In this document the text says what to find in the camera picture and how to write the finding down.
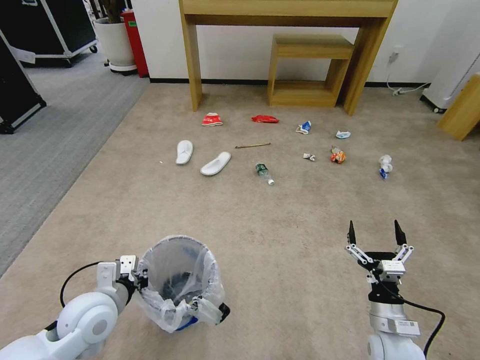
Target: black cable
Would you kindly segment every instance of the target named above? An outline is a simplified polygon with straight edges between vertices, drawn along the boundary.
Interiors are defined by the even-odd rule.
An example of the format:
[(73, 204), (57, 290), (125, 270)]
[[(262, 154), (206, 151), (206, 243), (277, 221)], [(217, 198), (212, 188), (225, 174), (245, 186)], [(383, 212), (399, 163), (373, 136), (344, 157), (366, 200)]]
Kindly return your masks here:
[(98, 265), (99, 263), (101, 263), (102, 261), (97, 261), (97, 262), (92, 262), (91, 264), (88, 264), (88, 265), (85, 265), (85, 266), (82, 266), (81, 268), (75, 270), (74, 272), (72, 272), (65, 280), (65, 282), (63, 283), (63, 285), (61, 286), (61, 290), (60, 290), (60, 304), (61, 304), (61, 307), (64, 308), (65, 307), (65, 303), (64, 303), (64, 291), (65, 291), (65, 287), (67, 286), (67, 283), (69, 282), (69, 280), (76, 274), (76, 273), (79, 273), (81, 272), (82, 270), (86, 269), (86, 268), (89, 268), (91, 266), (95, 266), (95, 265)]
[(428, 338), (426, 344), (425, 344), (425, 348), (423, 349), (423, 354), (425, 355), (425, 359), (427, 358), (427, 353), (429, 352), (429, 347), (430, 345), (432, 344), (432, 341), (434, 340), (435, 336), (438, 334), (438, 332), (440, 331), (440, 328), (442, 327), (442, 325), (444, 324), (445, 322), (445, 314), (440, 311), (440, 310), (437, 310), (437, 309), (434, 309), (432, 307), (427, 307), (427, 306), (423, 306), (423, 305), (419, 305), (417, 303), (414, 303), (414, 302), (411, 302), (411, 301), (408, 301), (406, 299), (403, 298), (403, 296), (401, 296), (400, 294), (396, 294), (392, 291), (390, 291), (390, 289), (388, 289), (385, 284), (383, 282), (380, 281), (380, 279), (376, 276), (375, 277), (376, 280), (380, 283), (380, 285), (383, 286), (383, 288), (390, 294), (392, 295), (394, 298), (397, 298), (399, 300), (402, 300), (403, 302), (405, 302), (405, 304), (408, 304), (410, 306), (413, 306), (414, 308), (419, 308), (419, 309), (422, 309), (422, 310), (426, 310), (426, 311), (429, 311), (431, 313), (436, 313), (436, 314), (439, 314), (441, 315), (441, 319), (440, 321), (438, 322), (438, 324), (436, 325), (436, 328), (435, 330), (433, 330), (433, 332), (431, 333), (430, 337)]

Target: green label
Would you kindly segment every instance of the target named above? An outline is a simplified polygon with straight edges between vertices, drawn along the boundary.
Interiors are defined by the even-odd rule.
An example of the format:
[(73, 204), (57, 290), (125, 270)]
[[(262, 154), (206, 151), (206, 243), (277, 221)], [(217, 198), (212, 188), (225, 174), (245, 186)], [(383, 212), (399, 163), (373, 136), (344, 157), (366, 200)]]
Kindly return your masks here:
[(265, 164), (257, 164), (255, 166), (255, 170), (258, 175), (261, 175), (265, 170), (267, 170), (267, 167)]

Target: trash can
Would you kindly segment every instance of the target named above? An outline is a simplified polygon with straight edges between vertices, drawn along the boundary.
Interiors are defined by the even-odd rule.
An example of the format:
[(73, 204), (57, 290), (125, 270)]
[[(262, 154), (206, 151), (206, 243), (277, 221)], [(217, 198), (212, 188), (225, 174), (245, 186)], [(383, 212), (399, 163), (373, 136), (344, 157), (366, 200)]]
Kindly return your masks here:
[(148, 273), (139, 303), (168, 333), (196, 322), (217, 325), (230, 313), (215, 257), (194, 238), (165, 237), (140, 259), (138, 270)]

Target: white slipper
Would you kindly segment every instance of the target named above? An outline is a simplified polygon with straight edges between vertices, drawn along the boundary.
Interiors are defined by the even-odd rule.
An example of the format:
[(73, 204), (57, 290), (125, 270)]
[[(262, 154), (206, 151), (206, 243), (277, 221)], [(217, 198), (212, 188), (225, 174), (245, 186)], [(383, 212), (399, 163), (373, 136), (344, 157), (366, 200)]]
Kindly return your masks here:
[(200, 169), (200, 172), (206, 176), (212, 176), (218, 174), (220, 170), (224, 168), (225, 165), (229, 162), (232, 155), (229, 152), (221, 152), (217, 158), (210, 161), (204, 167)]
[(182, 140), (176, 146), (176, 164), (184, 165), (189, 162), (194, 152), (194, 145), (191, 141)]

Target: white wall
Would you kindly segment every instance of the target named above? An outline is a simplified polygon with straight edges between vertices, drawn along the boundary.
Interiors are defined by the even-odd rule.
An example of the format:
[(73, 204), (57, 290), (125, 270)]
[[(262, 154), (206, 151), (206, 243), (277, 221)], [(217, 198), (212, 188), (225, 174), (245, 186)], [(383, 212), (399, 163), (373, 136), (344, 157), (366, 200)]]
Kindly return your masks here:
[[(442, 57), (448, 56), (439, 49), (455, 42), (455, 32), (449, 30), (452, 20), (447, 15), (459, 3), (474, 1), (399, 0), (368, 80), (385, 82), (391, 72), (391, 82), (431, 81), (442, 65)], [(150, 77), (187, 78), (178, 1), (133, 0), (132, 3)], [(202, 78), (267, 79), (272, 34), (281, 32), (334, 32), (353, 42), (357, 29), (198, 26)], [(402, 45), (404, 49), (388, 68), (388, 59), (395, 45)], [(283, 59), (278, 77), (322, 79), (327, 66), (328, 63), (322, 60)]]

